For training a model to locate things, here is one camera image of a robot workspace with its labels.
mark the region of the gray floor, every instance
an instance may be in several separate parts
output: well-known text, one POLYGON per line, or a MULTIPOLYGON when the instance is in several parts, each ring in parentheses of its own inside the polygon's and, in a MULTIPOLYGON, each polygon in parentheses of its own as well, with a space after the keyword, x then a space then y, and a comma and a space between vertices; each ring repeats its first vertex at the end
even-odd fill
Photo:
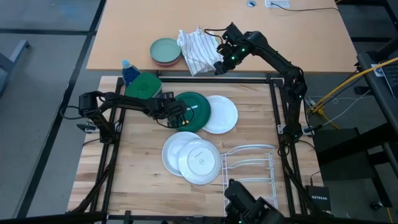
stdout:
MULTIPOLYGON (((0 0, 0 29, 88 30, 100 0, 0 0)), ((393 37, 396 30, 380 7, 340 6, 351 36, 393 37)), ((19 40, 26 39, 31 48, 23 56, 0 98, 0 219, 11 218, 21 202, 32 176, 38 155, 46 140, 55 113, 68 85, 84 36, 0 34, 0 52, 9 56, 19 40)), ((355 43, 358 52, 380 47, 378 43, 355 43)), ((70 105, 78 95, 96 90, 103 75, 119 72, 91 72, 81 69, 70 105)), ((307 75, 307 96, 327 94, 345 75, 307 75)), ((352 89, 340 97, 357 97, 352 89)), ((325 111, 332 118, 340 114, 352 100, 329 104, 325 111)), ((312 124, 325 122, 311 118, 312 124)), ((360 100, 344 116, 336 120, 341 128, 358 127, 361 132, 386 122, 373 98, 360 100)), ((85 134, 76 128, 82 121, 63 121, 40 181, 29 216, 63 213, 75 177, 85 134)), ((389 164, 377 167, 394 202, 393 219, 398 220, 398 181, 389 164)), ((387 222, 385 210, 372 211, 368 205, 377 200, 369 179, 325 181, 332 196, 336 216, 387 222)))

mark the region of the dish soap bottle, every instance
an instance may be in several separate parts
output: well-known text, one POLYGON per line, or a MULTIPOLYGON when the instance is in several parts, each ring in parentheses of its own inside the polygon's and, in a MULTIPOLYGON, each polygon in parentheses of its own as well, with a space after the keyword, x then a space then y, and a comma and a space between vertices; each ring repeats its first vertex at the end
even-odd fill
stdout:
POLYGON ((123 69, 122 69, 122 76, 126 87, 129 86, 138 76, 140 71, 138 68, 130 64, 128 60, 122 61, 123 69))

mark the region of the white dish rack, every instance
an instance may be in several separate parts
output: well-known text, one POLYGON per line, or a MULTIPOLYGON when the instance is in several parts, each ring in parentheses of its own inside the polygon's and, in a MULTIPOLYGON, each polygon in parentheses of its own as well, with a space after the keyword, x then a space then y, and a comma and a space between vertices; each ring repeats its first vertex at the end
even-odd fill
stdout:
MULTIPOLYGON (((272 195, 263 197, 266 199, 269 203, 273 203, 274 207, 278 209, 278 199, 277 199, 277 193, 276 193, 276 186, 275 186, 275 176, 274 176, 274 164, 275 160, 273 158, 273 152, 274 152, 275 147, 268 145, 268 144, 250 144, 250 145, 243 145, 243 146, 237 146, 227 153, 224 153, 221 155, 221 160, 222 160, 222 166, 221 166, 221 173, 222 173, 222 178, 223 178, 223 192, 225 192, 225 189, 228 187, 229 184, 229 178, 228 178, 228 170, 233 170, 238 167, 242 166, 261 166, 265 167, 267 170, 269 170, 268 174, 264 174, 265 177, 253 177, 253 178, 242 178, 242 179, 236 179, 237 181, 241 183, 245 182, 265 182, 272 187, 272 195), (243 159, 237 162, 234 162, 232 164, 228 164, 228 156, 232 156, 234 154, 237 154, 238 152, 243 152, 243 151, 264 151, 264 158, 263 159, 243 159)), ((229 200, 223 196, 223 204, 224 204, 224 216, 226 216, 225 212, 225 207, 227 204, 229 204, 229 200)))

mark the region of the wooden table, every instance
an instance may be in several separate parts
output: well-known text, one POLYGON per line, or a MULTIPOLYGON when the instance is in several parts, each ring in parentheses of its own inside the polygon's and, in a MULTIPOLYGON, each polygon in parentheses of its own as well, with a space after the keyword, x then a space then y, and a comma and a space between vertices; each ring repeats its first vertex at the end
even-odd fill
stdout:
MULTIPOLYGON (((334 7, 334 0, 291 0, 291 9, 334 7)), ((184 60, 160 67, 150 58, 157 39, 177 39, 179 30, 224 29, 234 22, 241 32, 258 30, 269 44, 304 72, 354 72, 356 51, 340 13, 333 9, 289 12, 266 8, 264 1, 108 0, 93 50, 90 70, 121 70, 128 59, 141 70, 187 71, 184 60)), ((274 71, 259 57, 248 56, 234 72, 274 71)))
MULTIPOLYGON (((114 91, 116 80, 117 77, 102 77, 99 90, 114 91)), ((243 144, 278 146, 269 85, 168 82, 163 83, 163 91, 174 91, 176 95, 185 91, 195 91, 205 96, 223 95, 235 103, 239 119, 234 129, 225 134, 210 134, 203 130, 197 132, 201 138, 213 143, 221 153, 243 144)), ((283 118, 278 92, 280 117, 283 118)), ((302 124, 305 123, 303 110, 301 121, 302 124)), ((161 158, 162 147, 166 139, 175 132, 159 126, 141 112, 126 111, 109 202, 110 214, 122 215, 125 210, 131 210, 134 215, 224 215, 221 173, 210 184, 192 185, 183 177, 174 176, 164 167, 161 158)), ((88 134, 86 141, 96 138, 97 134, 88 134)), ((310 138, 302 137, 301 140, 313 144, 310 138)), ((97 141, 83 148, 68 205, 69 210, 75 208, 94 185, 102 146, 97 141)), ((305 185, 309 183, 310 175, 319 171, 317 156, 314 149, 305 143, 297 143, 296 148, 305 185)), ((235 157, 247 158, 245 155, 235 157)), ((274 159, 279 210, 284 215, 289 215, 281 161, 276 150, 274 159)), ((263 176, 264 171, 258 167, 245 167, 229 173, 230 178, 263 176)), ((313 180, 315 185, 323 184, 320 174, 314 175, 313 180)), ((246 187, 255 197, 268 195, 272 191, 271 186, 264 183, 250 184, 246 187)), ((102 198, 103 190, 99 196, 98 210, 101 210, 102 198)), ((299 200, 295 190, 294 198, 296 210, 299 212, 299 200)))

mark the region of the striped towel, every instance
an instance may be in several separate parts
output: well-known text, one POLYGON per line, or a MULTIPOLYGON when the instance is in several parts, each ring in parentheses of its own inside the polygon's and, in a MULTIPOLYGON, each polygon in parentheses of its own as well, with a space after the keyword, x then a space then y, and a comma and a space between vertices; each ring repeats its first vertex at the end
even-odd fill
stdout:
POLYGON ((217 53, 218 43, 215 37, 205 34, 199 26, 191 34, 180 30, 177 45, 181 47, 182 55, 192 75, 214 70, 213 64, 223 61, 223 56, 217 53))

